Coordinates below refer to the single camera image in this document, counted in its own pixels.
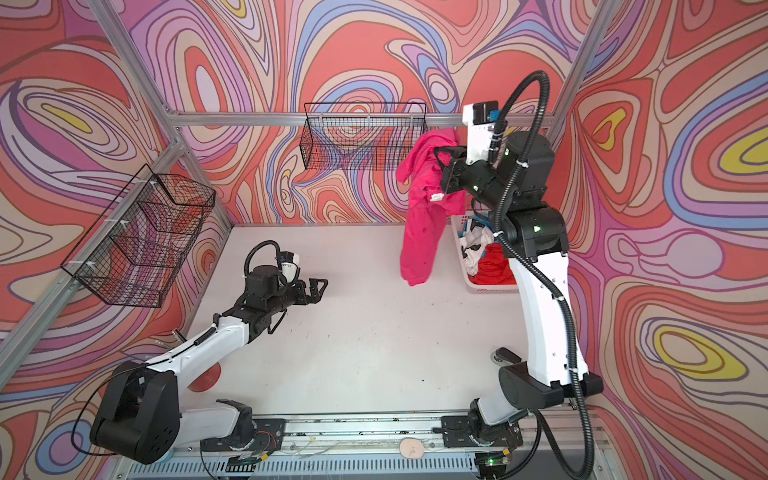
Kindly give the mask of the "magenta pink t shirt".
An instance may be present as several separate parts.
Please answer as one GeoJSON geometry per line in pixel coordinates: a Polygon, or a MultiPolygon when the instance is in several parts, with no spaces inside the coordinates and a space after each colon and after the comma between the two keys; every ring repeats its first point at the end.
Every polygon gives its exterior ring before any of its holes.
{"type": "Polygon", "coordinates": [[[434,152],[458,145],[454,128],[427,132],[396,169],[396,180],[409,185],[400,272],[411,287],[428,281],[448,218],[465,212],[464,192],[446,195],[440,188],[442,167],[451,157],[437,157],[434,152]]]}

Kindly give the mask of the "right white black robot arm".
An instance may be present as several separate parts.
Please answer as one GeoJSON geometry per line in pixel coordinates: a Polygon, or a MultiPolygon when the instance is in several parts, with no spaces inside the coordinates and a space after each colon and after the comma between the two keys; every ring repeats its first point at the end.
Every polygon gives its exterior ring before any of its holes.
{"type": "Polygon", "coordinates": [[[434,154],[442,192],[466,192],[488,208],[492,236],[517,284],[528,342],[526,358],[498,351],[498,386],[470,407],[474,437],[487,440],[494,427],[572,400],[591,450],[586,399],[601,393],[603,383],[578,344],[565,222],[543,199],[555,160],[540,133],[549,95],[545,72],[527,75],[504,104],[467,106],[467,145],[437,147],[434,154]]]}

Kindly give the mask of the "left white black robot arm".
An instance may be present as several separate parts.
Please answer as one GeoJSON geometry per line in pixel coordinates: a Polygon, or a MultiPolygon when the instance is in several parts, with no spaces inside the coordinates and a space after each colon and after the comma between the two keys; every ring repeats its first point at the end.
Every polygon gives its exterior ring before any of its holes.
{"type": "Polygon", "coordinates": [[[206,330],[180,346],[146,362],[127,361],[107,378],[90,443],[142,464],[192,442],[253,449],[258,433],[251,407],[222,399],[211,407],[184,410],[180,397],[226,356],[263,334],[274,334],[289,308],[322,301],[328,280],[303,280],[300,274],[298,255],[276,241],[253,247],[244,260],[243,291],[232,307],[215,314],[206,330]]]}

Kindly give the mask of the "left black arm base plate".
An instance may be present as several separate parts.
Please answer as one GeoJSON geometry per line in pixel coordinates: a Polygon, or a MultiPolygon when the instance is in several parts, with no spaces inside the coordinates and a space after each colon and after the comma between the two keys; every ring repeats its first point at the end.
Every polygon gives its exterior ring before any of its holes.
{"type": "Polygon", "coordinates": [[[204,452],[274,452],[280,450],[285,435],[283,418],[255,418],[250,427],[237,427],[227,437],[201,441],[204,452]]]}

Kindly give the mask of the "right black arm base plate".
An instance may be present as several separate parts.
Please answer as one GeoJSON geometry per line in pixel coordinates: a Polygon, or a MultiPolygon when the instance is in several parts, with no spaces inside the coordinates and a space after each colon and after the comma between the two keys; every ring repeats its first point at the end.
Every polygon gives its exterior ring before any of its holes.
{"type": "Polygon", "coordinates": [[[489,426],[470,414],[443,416],[433,432],[442,436],[447,448],[508,447],[514,450],[523,445],[518,428],[509,423],[489,426]]]}

